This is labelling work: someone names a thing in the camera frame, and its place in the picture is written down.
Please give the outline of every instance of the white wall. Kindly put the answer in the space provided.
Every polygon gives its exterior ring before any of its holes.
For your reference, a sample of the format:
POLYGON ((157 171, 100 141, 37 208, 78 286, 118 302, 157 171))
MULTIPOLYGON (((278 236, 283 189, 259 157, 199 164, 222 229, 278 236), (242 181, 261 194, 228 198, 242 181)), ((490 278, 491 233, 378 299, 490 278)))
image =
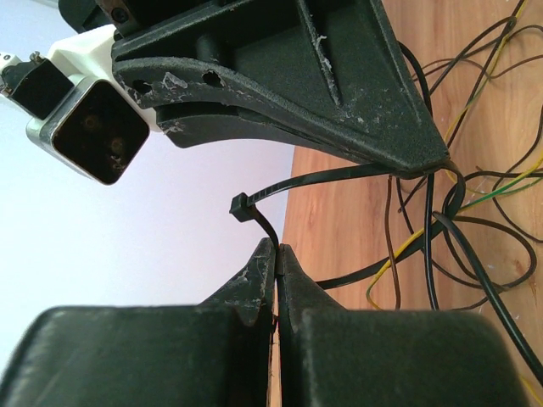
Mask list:
MULTIPOLYGON (((2 0, 2 15, 0 51, 20 58, 72 35, 58 11, 28 0, 2 0)), ((290 146, 181 150, 153 134, 123 178, 104 187, 28 141, 27 121, 0 104, 0 370, 47 308, 194 304, 212 294, 265 236, 228 214, 232 197, 291 170, 290 146)), ((260 205, 279 236, 286 199, 260 205)))

